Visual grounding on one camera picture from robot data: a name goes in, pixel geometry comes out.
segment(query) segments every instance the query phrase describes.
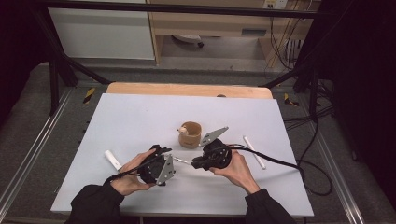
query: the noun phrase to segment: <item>white tabletop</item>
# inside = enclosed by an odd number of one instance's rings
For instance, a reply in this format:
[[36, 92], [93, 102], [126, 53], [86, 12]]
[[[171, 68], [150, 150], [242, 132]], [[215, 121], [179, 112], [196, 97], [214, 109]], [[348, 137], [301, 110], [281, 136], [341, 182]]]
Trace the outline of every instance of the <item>white tabletop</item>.
[[[106, 93], [51, 211], [70, 213], [71, 201], [85, 185], [102, 185], [116, 173], [105, 158], [107, 150], [121, 164], [155, 144], [172, 148], [172, 155], [186, 161], [201, 156], [201, 148], [186, 149], [177, 141], [177, 128], [185, 121], [200, 123], [203, 133], [228, 126], [219, 138], [222, 142], [246, 145], [242, 138], [246, 135], [257, 151], [296, 163], [276, 100]], [[267, 168], [263, 170], [252, 154], [240, 153], [259, 186], [293, 217], [314, 215], [297, 170], [269, 161], [264, 161]], [[177, 172], [165, 187], [155, 186], [126, 197], [121, 212], [152, 217], [238, 217], [246, 213], [243, 189], [209, 171], [176, 161], [174, 165]]]

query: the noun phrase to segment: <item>gray carpet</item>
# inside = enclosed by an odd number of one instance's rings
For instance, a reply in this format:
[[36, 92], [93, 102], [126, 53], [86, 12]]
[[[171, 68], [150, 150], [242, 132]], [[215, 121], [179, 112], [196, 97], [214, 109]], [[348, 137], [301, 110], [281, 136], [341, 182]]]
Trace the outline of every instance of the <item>gray carpet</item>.
[[[166, 65], [155, 68], [94, 67], [92, 70], [103, 77], [117, 81], [248, 86], [260, 85], [278, 76], [277, 73], [266, 77], [260, 73], [260, 68], [256, 71], [243, 72], [235, 70], [213, 71], [211, 69], [206, 69], [205, 71], [191, 69], [171, 70], [169, 67], [166, 67]], [[82, 80], [82, 84], [87, 83], [87, 81], [91, 82], [89, 78], [83, 75], [79, 75], [79, 77]], [[48, 118], [50, 111], [50, 86], [48, 83], [48, 68], [45, 66], [37, 67], [32, 73], [21, 99], [14, 106], [5, 125], [0, 129], [1, 192], [7, 187], [7, 183], [17, 171], [24, 155], [35, 141], [40, 129]], [[284, 104], [284, 92], [287, 92], [293, 100], [305, 97], [304, 94], [293, 94], [290, 88], [292, 83], [293, 80], [288, 80], [280, 87], [273, 89], [274, 97], [278, 100], [283, 117], [305, 115], [300, 106]], [[50, 207], [56, 197], [54, 191], [61, 186], [68, 167], [78, 150], [78, 141], [82, 139], [83, 131], [89, 125], [87, 121], [91, 119], [101, 93], [106, 91], [106, 86], [96, 88], [90, 102], [84, 105], [82, 101], [88, 88], [89, 86], [82, 85], [74, 89], [63, 115], [60, 117], [35, 166], [9, 209], [7, 218], [66, 219], [66, 216], [53, 214], [50, 211]], [[319, 99], [319, 101], [322, 106], [328, 104], [325, 99]], [[321, 119], [319, 128], [349, 185], [366, 223], [396, 223], [395, 211], [375, 183], [366, 165], [351, 159], [349, 146], [336, 118], [329, 116]], [[299, 158], [312, 137], [312, 129], [305, 124], [289, 131], [288, 134], [294, 154], [296, 158]], [[318, 153], [317, 142], [313, 144], [305, 159], [326, 170]], [[328, 187], [328, 182], [323, 174], [308, 166], [304, 166], [304, 168], [306, 184], [314, 190], [325, 191]], [[315, 213], [315, 217], [309, 218], [308, 223], [348, 223], [345, 210], [335, 190], [326, 197], [317, 195], [308, 195], [308, 197]]]

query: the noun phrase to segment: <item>white cabinet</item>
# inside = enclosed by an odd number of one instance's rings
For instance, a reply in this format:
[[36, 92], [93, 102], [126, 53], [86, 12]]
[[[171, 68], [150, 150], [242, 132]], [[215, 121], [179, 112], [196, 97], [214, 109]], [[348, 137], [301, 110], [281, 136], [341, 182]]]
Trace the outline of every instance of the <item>white cabinet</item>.
[[49, 8], [49, 13], [70, 57], [154, 60], [147, 12]]

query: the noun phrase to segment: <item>black jacket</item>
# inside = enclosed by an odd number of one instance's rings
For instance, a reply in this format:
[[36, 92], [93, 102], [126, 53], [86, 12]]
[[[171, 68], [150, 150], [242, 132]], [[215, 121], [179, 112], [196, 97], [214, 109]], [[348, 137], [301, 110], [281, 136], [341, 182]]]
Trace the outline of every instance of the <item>black jacket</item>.
[[[115, 224], [120, 222], [120, 204], [124, 196], [110, 184], [85, 186], [71, 202], [72, 212], [65, 224], [97, 223]], [[266, 189], [245, 197], [247, 201], [247, 224], [289, 224], [294, 219], [277, 201], [270, 197]]]

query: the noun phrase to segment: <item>wooden cup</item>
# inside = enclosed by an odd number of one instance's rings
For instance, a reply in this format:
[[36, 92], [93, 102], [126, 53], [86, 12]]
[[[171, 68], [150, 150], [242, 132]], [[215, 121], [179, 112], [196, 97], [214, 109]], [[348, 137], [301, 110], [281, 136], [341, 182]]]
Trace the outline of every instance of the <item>wooden cup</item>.
[[181, 146], [189, 149], [197, 148], [201, 142], [202, 128], [199, 123], [187, 121], [181, 125], [187, 129], [186, 133], [179, 132], [178, 142]]

